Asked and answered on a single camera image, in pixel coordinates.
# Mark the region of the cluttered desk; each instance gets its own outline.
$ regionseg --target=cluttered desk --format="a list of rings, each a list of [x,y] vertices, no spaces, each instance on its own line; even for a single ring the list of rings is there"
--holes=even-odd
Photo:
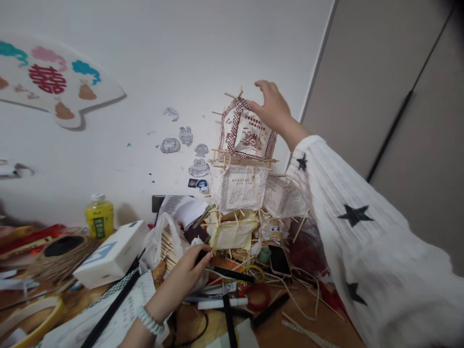
[[[276,134],[242,93],[221,114],[212,158],[188,170],[211,176],[191,179],[203,199],[153,196],[154,223],[115,231],[113,205],[94,194],[88,228],[0,227],[0,347],[117,347],[145,321],[137,309],[202,244],[213,254],[203,276],[159,331],[147,324],[156,346],[363,347],[300,192],[273,174]]]

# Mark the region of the black star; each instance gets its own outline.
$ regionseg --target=black star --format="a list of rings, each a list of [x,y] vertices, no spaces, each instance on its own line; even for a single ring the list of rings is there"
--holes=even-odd
[[[361,303],[362,305],[367,305],[366,301],[364,301],[362,297],[356,293],[356,291],[358,290],[358,283],[347,283],[347,285],[349,296],[351,297],[351,299],[355,302]]]
[[[303,172],[306,172],[306,153],[303,155],[302,159],[297,159],[298,163],[300,164],[298,166],[298,170],[303,169]]]
[[[338,218],[342,219],[348,219],[349,224],[351,227],[356,225],[360,221],[374,221],[370,217],[366,216],[364,213],[366,212],[367,208],[369,208],[368,205],[359,208],[359,209],[353,209],[350,206],[344,204],[345,209],[347,211],[346,214],[340,215]]]

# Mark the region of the bottle cap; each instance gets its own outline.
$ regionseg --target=bottle cap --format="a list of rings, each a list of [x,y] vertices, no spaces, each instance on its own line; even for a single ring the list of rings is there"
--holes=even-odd
[[[106,196],[104,193],[94,193],[93,195],[91,195],[91,198],[93,202],[101,202],[106,199]]]

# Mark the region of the plastic bottle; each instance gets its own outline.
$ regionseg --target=plastic bottle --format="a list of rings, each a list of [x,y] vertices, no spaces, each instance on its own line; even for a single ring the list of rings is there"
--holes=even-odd
[[[105,240],[115,231],[113,204],[106,200],[103,193],[95,193],[91,198],[92,202],[86,207],[90,237]]]

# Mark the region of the cloud decoration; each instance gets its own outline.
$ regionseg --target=cloud decoration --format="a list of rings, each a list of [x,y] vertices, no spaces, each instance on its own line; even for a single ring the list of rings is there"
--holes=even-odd
[[[15,57],[22,62],[18,67],[28,65],[28,54],[20,49],[14,47],[11,43],[0,41],[0,56]]]
[[[58,69],[59,72],[66,71],[68,69],[68,67],[66,66],[66,60],[62,56],[59,56],[54,51],[46,49],[42,46],[37,46],[36,48],[34,48],[30,52],[30,55],[36,59],[44,61],[49,61],[52,63],[58,62],[58,64],[61,65],[61,68]]]
[[[91,68],[90,65],[84,63],[81,60],[76,60],[75,62],[72,62],[72,69],[76,73],[81,73],[84,75],[93,75],[93,77],[95,78],[92,82],[93,85],[96,85],[97,82],[100,82],[102,80],[100,79],[100,73],[98,71],[96,71],[94,68]]]

